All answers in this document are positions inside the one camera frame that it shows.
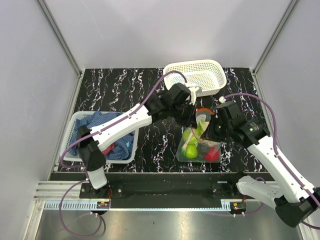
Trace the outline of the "clear zip top bag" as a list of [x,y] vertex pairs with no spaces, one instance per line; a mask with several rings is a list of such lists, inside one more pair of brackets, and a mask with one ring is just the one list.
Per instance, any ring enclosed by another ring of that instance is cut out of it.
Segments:
[[[214,115],[214,112],[208,108],[200,108],[196,111],[196,120],[197,119],[204,119],[205,121],[210,121],[211,116]],[[221,143],[220,142],[215,142],[215,141],[210,141],[210,140],[203,140],[201,139],[201,136],[198,136],[196,133],[196,129],[197,128],[191,128],[192,129],[192,133],[194,134],[194,136],[197,139],[196,143],[188,143],[188,142],[184,142],[183,137],[180,140],[180,143],[178,145],[175,157],[177,158],[177,160],[179,162],[196,162],[196,163],[217,163],[221,160]],[[206,145],[210,148],[219,148],[220,149],[220,159],[216,162],[208,162],[205,161],[204,158],[200,157],[199,155],[197,155],[196,158],[193,159],[189,159],[186,158],[185,156],[185,149],[186,146],[188,144],[195,144],[198,148],[198,146],[200,145]]]

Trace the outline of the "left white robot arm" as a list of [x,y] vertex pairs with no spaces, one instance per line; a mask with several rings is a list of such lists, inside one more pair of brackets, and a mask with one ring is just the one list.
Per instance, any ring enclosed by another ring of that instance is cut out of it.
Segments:
[[81,126],[75,143],[91,183],[90,192],[97,198],[108,193],[103,151],[118,139],[168,117],[184,127],[196,128],[196,98],[201,91],[194,84],[175,83],[163,93],[151,92],[141,103],[104,124]]

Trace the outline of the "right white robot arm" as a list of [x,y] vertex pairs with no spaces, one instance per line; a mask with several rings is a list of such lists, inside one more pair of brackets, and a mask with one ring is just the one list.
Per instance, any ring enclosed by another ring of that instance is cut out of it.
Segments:
[[228,138],[254,155],[276,181],[272,187],[242,173],[227,185],[228,195],[252,197],[275,210],[289,227],[295,228],[318,209],[320,189],[303,177],[278,148],[267,127],[248,120],[238,105],[226,101],[217,106],[202,138],[221,142]]

